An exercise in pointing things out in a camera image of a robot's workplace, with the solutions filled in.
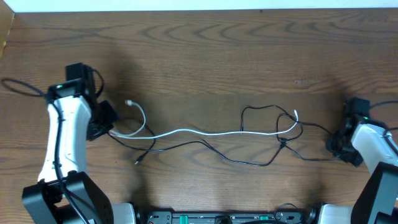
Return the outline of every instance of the white wall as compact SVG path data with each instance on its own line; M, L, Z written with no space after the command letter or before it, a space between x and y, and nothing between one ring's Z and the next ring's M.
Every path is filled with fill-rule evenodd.
M398 7L398 0L4 0L14 12Z

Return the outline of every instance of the wood grain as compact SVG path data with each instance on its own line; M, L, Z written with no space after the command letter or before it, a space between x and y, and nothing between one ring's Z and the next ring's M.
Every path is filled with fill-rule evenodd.
M0 58L2 56L3 49L6 47L6 40L13 19L14 12L3 0L0 0Z
M0 76L45 90L64 81L64 67L83 62L106 80L102 99L124 118L143 105L162 133L188 127L239 128L246 105L296 109L303 121L335 131L343 100L377 102L398 96L398 9L85 12L18 14L0 61ZM31 222L21 203L35 184L48 135L43 100L0 89L0 223ZM372 116L398 126L394 105ZM248 111L247 129L272 131L279 111ZM124 122L121 126L136 127ZM176 134L157 147L200 139ZM330 157L328 136L316 128L291 144L307 157ZM275 137L206 138L234 159L268 161ZM148 147L150 141L126 141ZM150 154L109 137L88 142L91 178L113 203L133 201L174 210L262 211L285 202L352 205L369 178L365 166L304 162L282 151L269 167L230 164L203 146Z

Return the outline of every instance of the white cable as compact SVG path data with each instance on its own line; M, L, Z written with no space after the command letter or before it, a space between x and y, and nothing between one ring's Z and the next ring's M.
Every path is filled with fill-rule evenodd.
M276 133L261 133L261 132L255 132L255 131L230 131L230 132L225 132L225 133L204 133L204 132L196 131L196 130L193 130L193 129L182 128L182 129L176 129L174 131L170 131L170 132L158 135L158 136L146 136L146 137L131 137L131 136L128 136L127 137L127 136L121 136L121 135L117 135L117 134L115 134L114 136L119 137L119 138L124 138L124 139L157 139L157 138L168 136L170 134L174 134L174 133L181 132L181 131L201 134L201 135L204 135L204 136L220 136L220 135L225 135L225 134L261 134L261 135L268 136L268 135L287 133L287 132L291 131L292 129L294 129L294 127L296 126L297 122L299 121L299 116L298 116L296 110L294 110L294 115L296 117L296 122L293 124L293 126L290 127L286 131L279 131L279 132L276 132Z
M128 106L136 106L136 107L138 107L138 109L139 109L139 110L141 111L141 113L142 113L142 117L144 118L144 123L142 124L142 126L141 126L137 131L135 131L135 132L133 132L133 133L130 133L130 134L120 133L116 128L114 128L114 129L112 129L112 130L109 131L113 136L117 136L117 137L119 137L119 138L131 137L131 136L133 136L133 135L139 133L139 132L142 131L142 129L145 127L145 124L146 124L146 122L147 122L147 118L146 118L146 116L145 116L145 112L144 112L144 110L142 109L142 107L141 107L138 103L136 103L136 102L134 102L134 101L132 101L132 100L126 100L126 101L125 101L125 104L128 105Z

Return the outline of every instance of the wooden table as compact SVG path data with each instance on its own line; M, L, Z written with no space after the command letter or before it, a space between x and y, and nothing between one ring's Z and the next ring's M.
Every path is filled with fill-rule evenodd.
M397 15L398 9L18 14L0 76L46 90L65 80L66 65L83 62L104 76L101 99L124 118L141 118L123 103L137 101L158 134L181 127L239 129L246 105L269 104L336 131L345 98L374 103L398 97ZM3 87L0 100L0 222L31 222L21 194L36 183L44 162L47 106ZM396 109L388 105L371 115L398 126ZM273 131L279 113L248 111L245 127ZM156 148L201 138L176 134ZM305 127L290 146L305 157L326 158L328 138ZM279 146L274 136L205 139L230 158L252 162L268 161ZM176 211L353 205L369 178L364 165L305 162L288 150L268 167L231 164L197 144L149 154L135 166L139 155L108 136L87 143L90 177L111 202Z

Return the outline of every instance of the green component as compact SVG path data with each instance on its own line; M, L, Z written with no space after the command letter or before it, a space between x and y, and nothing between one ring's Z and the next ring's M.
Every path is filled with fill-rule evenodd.
M180 216L180 224L188 224L188 215Z

